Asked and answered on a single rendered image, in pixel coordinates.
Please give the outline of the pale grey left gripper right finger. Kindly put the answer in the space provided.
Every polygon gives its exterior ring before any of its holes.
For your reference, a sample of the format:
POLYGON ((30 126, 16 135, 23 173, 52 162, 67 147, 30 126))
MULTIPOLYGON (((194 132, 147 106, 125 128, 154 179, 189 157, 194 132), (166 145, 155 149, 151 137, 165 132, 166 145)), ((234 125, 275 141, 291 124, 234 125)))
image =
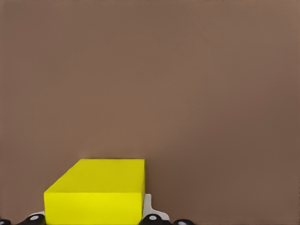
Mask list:
POLYGON ((152 208, 151 194, 144 195, 142 219, 139 225, 170 225, 169 216, 161 211, 152 208))

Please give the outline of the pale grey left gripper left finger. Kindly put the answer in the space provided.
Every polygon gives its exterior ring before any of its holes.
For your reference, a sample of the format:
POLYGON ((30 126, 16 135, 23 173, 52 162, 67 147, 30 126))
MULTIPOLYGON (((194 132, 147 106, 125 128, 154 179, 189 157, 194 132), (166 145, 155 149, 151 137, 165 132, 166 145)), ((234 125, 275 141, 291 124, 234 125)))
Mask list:
POLYGON ((45 212, 33 213, 16 225, 45 225, 45 212))

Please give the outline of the yellow drawer box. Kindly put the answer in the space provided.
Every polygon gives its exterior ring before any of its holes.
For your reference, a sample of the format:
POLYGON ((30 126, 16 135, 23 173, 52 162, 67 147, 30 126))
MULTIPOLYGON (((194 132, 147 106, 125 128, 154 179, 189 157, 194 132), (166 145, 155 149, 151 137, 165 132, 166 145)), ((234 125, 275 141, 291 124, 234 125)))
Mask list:
POLYGON ((136 225, 144 159, 81 159, 44 192, 48 225, 136 225))

